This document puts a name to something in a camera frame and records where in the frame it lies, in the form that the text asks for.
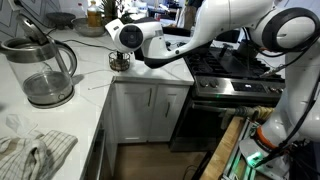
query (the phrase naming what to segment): bottle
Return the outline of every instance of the bottle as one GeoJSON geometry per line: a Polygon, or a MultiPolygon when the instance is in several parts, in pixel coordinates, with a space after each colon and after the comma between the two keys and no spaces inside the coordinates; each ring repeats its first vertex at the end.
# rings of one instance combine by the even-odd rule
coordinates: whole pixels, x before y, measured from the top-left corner
{"type": "Polygon", "coordinates": [[[78,8],[75,9],[74,15],[76,18],[86,18],[86,11],[84,10],[82,3],[78,3],[78,8]]]}
{"type": "Polygon", "coordinates": [[[91,5],[88,7],[88,26],[100,27],[102,26],[101,11],[96,6],[96,1],[91,1],[91,5]]]}

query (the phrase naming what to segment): wooden board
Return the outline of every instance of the wooden board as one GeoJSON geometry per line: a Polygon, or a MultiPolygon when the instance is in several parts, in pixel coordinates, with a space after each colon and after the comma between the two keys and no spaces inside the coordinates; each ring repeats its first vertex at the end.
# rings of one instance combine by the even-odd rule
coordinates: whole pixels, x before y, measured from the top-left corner
{"type": "Polygon", "coordinates": [[[214,155],[201,176],[201,180],[219,179],[228,162],[229,156],[236,144],[244,125],[243,117],[234,117],[220,141],[214,155]]]}

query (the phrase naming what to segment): stove knob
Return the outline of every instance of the stove knob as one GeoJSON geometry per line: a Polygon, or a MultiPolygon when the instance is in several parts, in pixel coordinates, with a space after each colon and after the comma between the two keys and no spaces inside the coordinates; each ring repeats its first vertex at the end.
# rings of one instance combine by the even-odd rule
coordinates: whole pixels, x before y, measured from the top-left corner
{"type": "Polygon", "coordinates": [[[218,82],[216,80],[210,81],[209,84],[213,88],[217,88],[218,87],[218,82]]]}
{"type": "Polygon", "coordinates": [[[209,85],[208,80],[206,80],[206,79],[201,79],[200,80],[200,86],[207,87],[208,85],[209,85]]]}

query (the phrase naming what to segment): stove burner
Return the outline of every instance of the stove burner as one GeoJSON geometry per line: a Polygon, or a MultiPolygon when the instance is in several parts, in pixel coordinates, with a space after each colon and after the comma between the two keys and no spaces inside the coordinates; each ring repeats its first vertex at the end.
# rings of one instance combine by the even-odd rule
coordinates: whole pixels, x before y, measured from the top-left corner
{"type": "Polygon", "coordinates": [[[270,68],[257,59],[250,59],[248,69],[247,59],[236,56],[230,50],[227,50],[225,55],[220,58],[220,52],[221,48],[210,48],[204,56],[192,54],[185,56],[184,59],[193,76],[284,82],[280,75],[260,78],[260,75],[270,68]]]}

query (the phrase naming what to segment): kettle base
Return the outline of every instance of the kettle base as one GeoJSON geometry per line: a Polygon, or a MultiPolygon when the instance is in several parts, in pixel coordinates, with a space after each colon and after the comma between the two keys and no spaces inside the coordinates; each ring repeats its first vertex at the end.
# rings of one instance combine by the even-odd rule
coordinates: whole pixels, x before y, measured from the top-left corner
{"type": "Polygon", "coordinates": [[[30,104],[33,107],[36,107],[36,108],[39,108],[39,109],[50,109],[50,108],[61,106],[62,104],[68,102],[73,97],[74,92],[75,92],[74,88],[72,87],[72,91],[69,94],[69,96],[65,97],[62,101],[59,101],[59,102],[53,103],[53,104],[36,104],[36,103],[33,103],[32,101],[30,101],[29,99],[28,99],[28,101],[30,102],[30,104]]]}

